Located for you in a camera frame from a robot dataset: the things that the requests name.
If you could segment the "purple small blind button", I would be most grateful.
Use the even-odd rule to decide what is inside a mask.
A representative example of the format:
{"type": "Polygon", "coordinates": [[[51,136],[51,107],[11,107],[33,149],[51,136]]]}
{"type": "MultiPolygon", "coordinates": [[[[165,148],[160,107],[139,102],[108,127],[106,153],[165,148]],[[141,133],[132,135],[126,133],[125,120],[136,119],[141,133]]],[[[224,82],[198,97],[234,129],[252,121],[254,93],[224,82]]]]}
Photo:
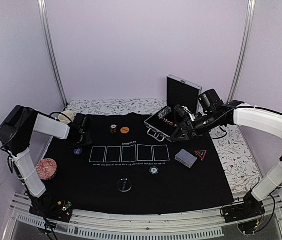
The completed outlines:
{"type": "Polygon", "coordinates": [[[74,151],[73,151],[73,153],[75,154],[75,155],[81,155],[82,153],[83,153],[83,149],[82,148],[77,148],[77,149],[75,149],[74,151]]]}

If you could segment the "blue playing card deck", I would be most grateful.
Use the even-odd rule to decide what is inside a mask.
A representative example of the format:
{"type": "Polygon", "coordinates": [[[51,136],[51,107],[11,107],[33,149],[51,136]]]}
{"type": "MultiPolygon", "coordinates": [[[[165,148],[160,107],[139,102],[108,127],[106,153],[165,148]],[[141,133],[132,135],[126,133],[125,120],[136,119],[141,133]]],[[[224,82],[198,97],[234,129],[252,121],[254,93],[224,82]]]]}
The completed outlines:
{"type": "Polygon", "coordinates": [[[175,155],[174,159],[190,169],[198,158],[187,152],[185,149],[182,149],[175,155]]]}

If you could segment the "orange black 100 chip stack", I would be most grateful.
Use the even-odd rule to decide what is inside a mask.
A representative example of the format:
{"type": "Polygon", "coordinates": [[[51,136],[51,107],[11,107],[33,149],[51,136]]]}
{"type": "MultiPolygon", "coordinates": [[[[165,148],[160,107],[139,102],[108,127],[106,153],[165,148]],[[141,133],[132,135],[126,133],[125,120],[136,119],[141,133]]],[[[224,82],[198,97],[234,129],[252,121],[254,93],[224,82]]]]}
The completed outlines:
{"type": "Polygon", "coordinates": [[[111,134],[116,134],[117,131],[118,131],[118,126],[117,126],[116,124],[112,124],[112,125],[110,126],[110,133],[111,133],[111,134]]]}

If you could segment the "aluminium poker chip case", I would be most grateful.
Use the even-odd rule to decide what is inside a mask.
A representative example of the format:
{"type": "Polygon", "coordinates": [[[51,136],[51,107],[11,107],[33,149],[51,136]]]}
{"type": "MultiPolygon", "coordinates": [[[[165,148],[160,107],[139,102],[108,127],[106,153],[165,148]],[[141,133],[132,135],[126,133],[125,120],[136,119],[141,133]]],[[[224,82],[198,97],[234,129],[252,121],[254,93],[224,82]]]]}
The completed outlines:
{"type": "Polygon", "coordinates": [[[170,136],[177,127],[181,128],[181,123],[184,120],[175,112],[175,106],[186,106],[192,113],[199,113],[198,96],[202,93],[202,89],[203,87],[200,85],[169,74],[166,77],[166,105],[144,121],[148,128],[147,134],[159,142],[164,140],[171,142],[170,136]],[[163,119],[158,118],[158,113],[165,107],[171,107],[172,112],[163,119],[172,121],[175,126],[170,126],[163,119]]]}

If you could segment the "blue green 50 chip stack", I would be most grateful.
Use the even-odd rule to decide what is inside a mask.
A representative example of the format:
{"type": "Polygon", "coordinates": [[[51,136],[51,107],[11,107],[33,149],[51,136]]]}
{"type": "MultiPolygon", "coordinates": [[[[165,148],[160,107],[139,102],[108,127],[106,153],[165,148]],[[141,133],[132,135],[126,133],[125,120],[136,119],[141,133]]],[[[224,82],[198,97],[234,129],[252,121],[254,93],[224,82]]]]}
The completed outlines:
{"type": "Polygon", "coordinates": [[[157,174],[159,173],[159,168],[156,167],[156,166],[153,166],[153,167],[151,167],[151,168],[149,169],[149,173],[150,173],[151,175],[157,175],[157,174]]]}

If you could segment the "orange big blind button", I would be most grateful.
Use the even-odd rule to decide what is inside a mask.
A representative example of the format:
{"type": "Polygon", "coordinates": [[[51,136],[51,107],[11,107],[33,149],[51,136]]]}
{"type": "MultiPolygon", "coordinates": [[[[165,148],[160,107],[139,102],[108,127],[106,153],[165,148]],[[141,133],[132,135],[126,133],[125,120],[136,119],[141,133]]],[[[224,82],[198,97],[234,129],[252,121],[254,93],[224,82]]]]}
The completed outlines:
{"type": "Polygon", "coordinates": [[[128,134],[128,133],[130,132],[130,128],[127,127],[127,126],[124,126],[124,127],[122,127],[122,128],[120,129],[120,132],[121,132],[122,134],[128,134]]]}

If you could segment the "clear dealer button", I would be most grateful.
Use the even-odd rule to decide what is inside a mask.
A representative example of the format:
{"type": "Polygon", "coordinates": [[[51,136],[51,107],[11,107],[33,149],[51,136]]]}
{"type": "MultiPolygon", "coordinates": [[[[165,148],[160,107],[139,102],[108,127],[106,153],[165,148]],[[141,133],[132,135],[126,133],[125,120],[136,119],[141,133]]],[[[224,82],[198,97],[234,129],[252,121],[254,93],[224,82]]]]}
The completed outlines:
{"type": "Polygon", "coordinates": [[[121,178],[117,182],[117,189],[122,193],[127,193],[132,189],[132,182],[128,178],[121,178]]]}

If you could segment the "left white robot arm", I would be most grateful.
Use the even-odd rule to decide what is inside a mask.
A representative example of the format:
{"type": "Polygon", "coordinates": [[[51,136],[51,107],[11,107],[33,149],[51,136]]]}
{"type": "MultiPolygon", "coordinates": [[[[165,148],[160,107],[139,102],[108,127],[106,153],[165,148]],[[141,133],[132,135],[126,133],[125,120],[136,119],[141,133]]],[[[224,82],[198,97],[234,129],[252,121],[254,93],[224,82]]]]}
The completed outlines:
{"type": "Polygon", "coordinates": [[[71,148],[79,149],[92,144],[90,124],[91,118],[81,113],[65,124],[33,108],[16,105],[0,125],[0,149],[14,163],[13,167],[20,175],[19,180],[29,194],[40,198],[46,192],[46,187],[36,171],[30,153],[33,133],[66,140],[71,148]]]}

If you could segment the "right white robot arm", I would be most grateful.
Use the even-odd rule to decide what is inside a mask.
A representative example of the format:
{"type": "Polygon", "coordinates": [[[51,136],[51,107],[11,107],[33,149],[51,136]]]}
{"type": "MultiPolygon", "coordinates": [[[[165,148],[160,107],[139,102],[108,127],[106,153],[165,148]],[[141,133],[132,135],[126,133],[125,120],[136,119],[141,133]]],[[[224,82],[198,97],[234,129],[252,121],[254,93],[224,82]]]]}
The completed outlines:
{"type": "Polygon", "coordinates": [[[203,113],[175,105],[173,113],[181,136],[173,136],[172,140],[187,141],[227,125],[242,129],[262,171],[262,179],[246,194],[239,208],[243,218],[250,218],[259,210],[261,201],[282,187],[282,112],[239,100],[225,103],[214,89],[197,99],[203,113]]]}

